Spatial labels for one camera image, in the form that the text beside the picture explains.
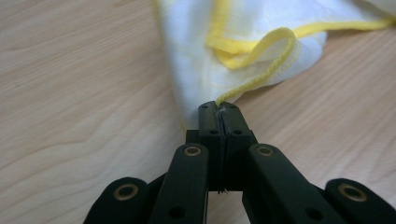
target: white cloth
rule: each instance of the white cloth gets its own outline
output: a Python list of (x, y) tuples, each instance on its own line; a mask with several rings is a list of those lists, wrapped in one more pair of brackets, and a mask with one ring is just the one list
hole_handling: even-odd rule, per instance
[[(388, 4), (395, 8), (396, 1)], [(325, 31), (374, 30), (396, 22), (371, 3), (353, 0), (157, 0), (156, 5), (186, 129), (196, 128), (200, 104), (232, 102), (312, 66), (322, 54)]]

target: wood grain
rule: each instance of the wood grain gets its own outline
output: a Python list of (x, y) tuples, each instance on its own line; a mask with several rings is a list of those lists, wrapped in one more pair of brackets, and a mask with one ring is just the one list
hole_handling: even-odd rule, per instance
[[(323, 58), (236, 104), (312, 183), (396, 206), (396, 30), (331, 33)], [(112, 181), (151, 181), (183, 143), (148, 1), (0, 1), (0, 223), (82, 223)], [(248, 223), (210, 194), (208, 223)]]

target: wooden table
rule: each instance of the wooden table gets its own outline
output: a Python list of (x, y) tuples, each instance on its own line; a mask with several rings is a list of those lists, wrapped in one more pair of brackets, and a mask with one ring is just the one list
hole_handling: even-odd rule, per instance
[[(82, 223), (113, 180), (164, 173), (183, 144), (150, 1), (0, 2), (0, 223)], [(299, 76), (237, 102), (312, 183), (396, 206), (396, 30), (331, 33)], [(239, 193), (208, 223), (248, 223)]]

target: white towel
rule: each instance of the white towel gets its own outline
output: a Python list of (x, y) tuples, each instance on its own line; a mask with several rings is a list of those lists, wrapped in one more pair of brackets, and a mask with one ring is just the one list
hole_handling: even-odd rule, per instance
[(183, 126), (197, 128), (202, 103), (232, 102), (303, 72), (328, 30), (395, 24), (396, 1), (370, 1), (157, 0)]

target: light wood surface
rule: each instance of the light wood surface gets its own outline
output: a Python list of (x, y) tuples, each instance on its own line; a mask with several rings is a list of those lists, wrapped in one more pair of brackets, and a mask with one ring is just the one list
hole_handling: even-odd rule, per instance
[[(0, 1), (0, 223), (82, 223), (112, 181), (164, 173), (184, 142), (150, 1)], [(396, 206), (396, 30), (331, 33), (323, 58), (236, 102), (312, 183)], [(248, 223), (210, 194), (208, 223)]]

